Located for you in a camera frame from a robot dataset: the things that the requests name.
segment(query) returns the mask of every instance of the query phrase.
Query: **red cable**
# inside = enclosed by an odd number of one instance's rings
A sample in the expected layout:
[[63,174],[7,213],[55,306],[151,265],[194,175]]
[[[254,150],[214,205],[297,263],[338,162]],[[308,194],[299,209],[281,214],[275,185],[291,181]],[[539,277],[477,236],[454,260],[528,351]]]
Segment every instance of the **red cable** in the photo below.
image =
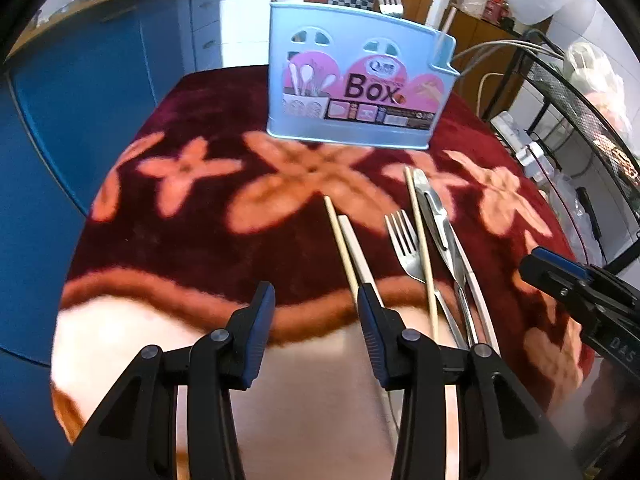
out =
[[582,236],[580,236],[580,231],[578,231],[578,226],[575,224],[574,222],[574,217],[571,215],[571,213],[569,212],[569,208],[566,206],[566,204],[564,203],[564,200],[562,200],[562,196],[560,195],[560,193],[558,193],[558,190],[556,189],[556,186],[554,186],[554,183],[551,182],[551,178],[548,176],[548,174],[545,171],[545,168],[542,167],[542,164],[540,164],[540,161],[538,160],[538,158],[536,157],[536,154],[533,153],[533,150],[527,146],[527,150],[529,150],[529,153],[533,156],[533,158],[536,160],[536,163],[538,164],[538,167],[540,168],[540,170],[542,171],[542,173],[545,174],[546,179],[548,180],[549,184],[551,184],[551,187],[553,188],[554,192],[556,193],[556,195],[558,196],[558,198],[560,199],[560,202],[562,204],[562,206],[564,207],[566,213],[569,215],[569,219],[571,220],[571,223],[574,225],[574,229],[576,234],[578,235],[578,239],[580,240],[580,245],[582,246],[582,251],[584,252],[584,259],[587,261],[587,264],[590,263],[589,261],[589,256],[587,254],[587,247],[584,245],[584,240],[582,240]]

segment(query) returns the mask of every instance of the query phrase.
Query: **screw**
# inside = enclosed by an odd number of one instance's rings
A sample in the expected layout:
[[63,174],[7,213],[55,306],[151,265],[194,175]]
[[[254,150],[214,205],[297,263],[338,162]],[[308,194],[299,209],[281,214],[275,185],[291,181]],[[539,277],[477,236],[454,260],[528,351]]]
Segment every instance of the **screw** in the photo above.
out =
[[413,328],[405,328],[402,330],[402,339],[405,341],[418,341],[420,339],[420,332]]
[[480,343],[479,345],[476,345],[476,347],[474,348],[474,352],[480,357],[489,357],[492,354],[493,350],[491,350],[491,347],[489,345]]
[[227,332],[224,328],[219,328],[211,332],[211,335],[209,337],[211,338],[212,341],[223,342],[228,339],[229,332]]
[[143,359],[152,359],[158,355],[158,347],[156,345],[148,345],[145,346],[141,351],[140,355]]

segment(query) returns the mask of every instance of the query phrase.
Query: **wooden countertop edge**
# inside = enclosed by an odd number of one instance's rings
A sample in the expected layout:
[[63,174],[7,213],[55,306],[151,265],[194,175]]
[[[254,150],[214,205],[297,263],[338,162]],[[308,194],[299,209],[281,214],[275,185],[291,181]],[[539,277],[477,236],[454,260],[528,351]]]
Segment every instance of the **wooden countertop edge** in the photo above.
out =
[[68,12],[65,12],[64,14],[60,14],[58,16],[55,16],[54,18],[51,18],[47,23],[44,23],[43,25],[37,27],[34,30],[23,32],[15,41],[14,46],[12,47],[11,51],[9,52],[6,58],[9,59],[13,54],[18,52],[18,50],[24,47],[27,43],[33,41],[35,38],[41,36],[48,30],[52,29],[57,24],[65,21],[71,16],[79,14],[80,12],[83,12],[87,9],[91,9],[92,7],[98,6],[108,1],[110,0],[89,0],[88,2],[79,4],[77,7],[69,10]]

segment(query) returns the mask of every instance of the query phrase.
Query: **white chopstick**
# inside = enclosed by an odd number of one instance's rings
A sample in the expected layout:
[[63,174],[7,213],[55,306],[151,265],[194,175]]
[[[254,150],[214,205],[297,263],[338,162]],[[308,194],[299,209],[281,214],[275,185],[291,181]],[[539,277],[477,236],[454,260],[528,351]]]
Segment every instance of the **white chopstick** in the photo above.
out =
[[480,321],[482,322],[482,328],[484,329],[484,334],[486,335],[486,338],[488,339],[488,342],[491,348],[493,348],[495,352],[498,355],[500,355],[498,338],[495,335],[494,324],[491,321],[489,309],[486,307],[486,301],[484,300],[484,296],[482,295],[482,289],[480,288],[480,284],[478,283],[476,274],[471,267],[471,263],[466,257],[465,250],[462,247],[460,240],[458,240],[458,235],[456,234],[455,231],[453,232],[453,235],[456,239],[456,245],[458,246],[458,252],[460,253],[460,257],[462,258],[462,262],[465,265],[466,278],[469,282],[469,288],[471,289],[471,295],[474,297],[476,308],[478,309],[478,314],[480,316]]
[[324,205],[326,207],[326,212],[329,215],[331,229],[334,232],[335,243],[336,245],[338,245],[338,252],[340,253],[340,259],[342,260],[344,273],[347,276],[349,290],[351,291],[351,297],[353,298],[353,306],[356,307],[356,305],[358,304],[358,280],[356,278],[356,273],[353,271],[353,266],[351,265],[349,250],[347,249],[347,245],[344,242],[342,230],[340,229],[340,224],[338,224],[338,216],[335,213],[334,203],[331,202],[331,197],[327,195],[324,196]]
[[427,304],[429,305],[429,316],[431,317],[431,338],[437,343],[438,307],[436,305],[435,287],[433,286],[433,271],[431,270],[431,259],[429,258],[427,237],[424,234],[424,225],[422,224],[418,198],[415,195],[414,176],[408,166],[404,167],[404,179],[406,180],[406,186],[409,190],[411,209],[414,210],[415,230],[418,233],[418,250],[420,251],[420,260],[422,262],[422,270],[424,271],[424,287],[427,294]]
[[370,283],[373,287],[376,296],[378,297],[378,301],[380,305],[385,306],[382,303],[382,297],[378,292],[378,288],[376,287],[376,282],[373,279],[373,275],[371,270],[369,269],[369,264],[367,263],[364,253],[362,252],[362,248],[360,247],[360,243],[356,238],[356,233],[353,232],[353,227],[351,222],[349,221],[349,217],[347,215],[338,216],[338,223],[342,229],[342,234],[344,235],[344,241],[347,243],[347,248],[349,249],[349,254],[351,255],[351,259],[356,267],[356,272],[360,277],[360,281],[362,283]]

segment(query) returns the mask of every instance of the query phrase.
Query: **red floral blanket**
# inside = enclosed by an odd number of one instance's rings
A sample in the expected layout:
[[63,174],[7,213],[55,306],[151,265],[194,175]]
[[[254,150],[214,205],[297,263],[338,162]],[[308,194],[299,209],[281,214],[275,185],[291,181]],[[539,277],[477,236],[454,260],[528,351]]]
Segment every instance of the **red floral blanket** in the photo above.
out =
[[[270,348],[256,387],[233,398],[247,475],[324,478],[310,471],[335,453],[351,461],[338,460],[334,479],[388,478],[387,437],[368,426],[380,418],[379,397],[322,195],[350,217],[385,305],[428,330],[423,287],[402,271],[383,222],[409,209],[405,164],[422,168],[442,198],[505,361],[544,408],[579,386],[593,359],[579,325],[517,271],[537,245],[570,256],[568,245],[536,187],[459,97],[428,152],[286,141],[264,133],[266,75],[244,67],[185,77],[106,177],[54,341],[54,405],[69,439],[142,346],[192,344],[269,280]],[[457,312],[452,280],[432,254],[437,286]],[[369,465],[354,465],[359,456]]]

